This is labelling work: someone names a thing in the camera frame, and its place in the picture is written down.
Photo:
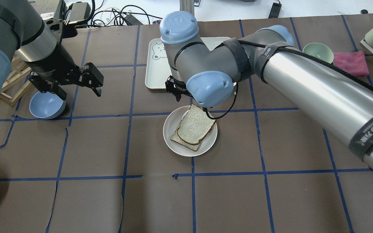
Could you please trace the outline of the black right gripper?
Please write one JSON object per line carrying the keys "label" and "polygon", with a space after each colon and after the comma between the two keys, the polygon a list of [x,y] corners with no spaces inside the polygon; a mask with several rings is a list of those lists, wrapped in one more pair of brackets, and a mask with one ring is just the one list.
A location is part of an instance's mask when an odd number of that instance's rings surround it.
{"label": "black right gripper", "polygon": [[165,81],[165,89],[167,93],[175,96],[177,102],[180,101],[182,95],[193,98],[192,94],[187,90],[186,84],[182,81],[178,81],[172,75]]}

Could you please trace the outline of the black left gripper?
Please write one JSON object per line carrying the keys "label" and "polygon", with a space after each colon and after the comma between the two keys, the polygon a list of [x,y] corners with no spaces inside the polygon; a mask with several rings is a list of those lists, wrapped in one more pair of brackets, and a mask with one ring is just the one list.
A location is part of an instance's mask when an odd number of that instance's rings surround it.
{"label": "black left gripper", "polygon": [[48,57],[28,62],[28,66],[35,72],[30,77],[31,83],[42,93],[55,94],[65,101],[67,93],[61,85],[77,84],[79,81],[79,86],[90,88],[96,96],[102,96],[102,73],[92,62],[85,63],[83,67],[76,65],[62,45],[57,45]]}

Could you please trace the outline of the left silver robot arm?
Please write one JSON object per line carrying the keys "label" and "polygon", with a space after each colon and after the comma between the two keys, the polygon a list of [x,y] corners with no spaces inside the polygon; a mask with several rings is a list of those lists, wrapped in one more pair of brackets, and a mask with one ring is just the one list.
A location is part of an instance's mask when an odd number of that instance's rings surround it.
{"label": "left silver robot arm", "polygon": [[26,0],[0,0],[0,92],[16,55],[31,68],[29,81],[38,91],[66,100],[61,86],[75,84],[100,97],[104,76],[91,62],[76,65],[61,44],[76,35],[75,25],[58,18],[43,20]]}

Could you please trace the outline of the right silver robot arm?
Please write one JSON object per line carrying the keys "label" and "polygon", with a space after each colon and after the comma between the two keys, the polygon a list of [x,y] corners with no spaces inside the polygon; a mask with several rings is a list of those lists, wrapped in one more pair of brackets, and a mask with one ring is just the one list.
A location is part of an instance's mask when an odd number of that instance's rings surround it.
{"label": "right silver robot arm", "polygon": [[317,121],[373,169],[373,87],[334,65],[300,52],[281,25],[231,38],[209,50],[194,15],[168,14],[160,35],[172,76],[167,92],[204,108],[233,93],[233,84],[256,75]]}

